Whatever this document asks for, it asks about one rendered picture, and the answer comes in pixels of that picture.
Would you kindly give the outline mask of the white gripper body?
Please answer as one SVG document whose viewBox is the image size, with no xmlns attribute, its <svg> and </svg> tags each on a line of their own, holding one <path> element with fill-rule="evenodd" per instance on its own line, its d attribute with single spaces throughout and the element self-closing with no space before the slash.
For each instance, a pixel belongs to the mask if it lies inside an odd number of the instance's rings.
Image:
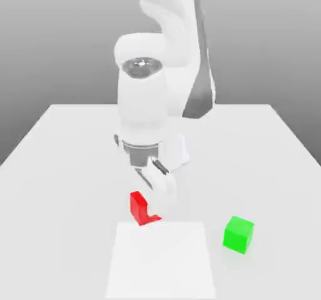
<svg viewBox="0 0 321 300">
<path fill-rule="evenodd" d="M 158 158 L 148 158 L 147 166 L 135 168 L 135 171 L 149 187 L 152 200 L 175 201 L 177 199 L 176 180 Z"/>
</svg>

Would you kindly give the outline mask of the small red cube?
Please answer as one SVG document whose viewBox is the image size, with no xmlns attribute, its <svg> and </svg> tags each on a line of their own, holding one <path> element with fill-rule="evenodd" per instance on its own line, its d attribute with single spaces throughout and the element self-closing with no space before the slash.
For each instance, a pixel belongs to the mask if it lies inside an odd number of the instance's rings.
<svg viewBox="0 0 321 300">
<path fill-rule="evenodd" d="M 139 191 L 130 194 L 130 212 L 139 226 L 162 219 L 158 215 L 148 214 L 148 203 Z"/>
</svg>

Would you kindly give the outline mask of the small green cube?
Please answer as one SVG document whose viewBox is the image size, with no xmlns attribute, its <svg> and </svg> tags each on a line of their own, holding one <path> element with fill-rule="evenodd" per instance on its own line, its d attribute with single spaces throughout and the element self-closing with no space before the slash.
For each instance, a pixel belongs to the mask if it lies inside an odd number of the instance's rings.
<svg viewBox="0 0 321 300">
<path fill-rule="evenodd" d="M 232 216 L 224 229 L 223 246 L 245 254 L 253 236 L 255 224 Z"/>
</svg>

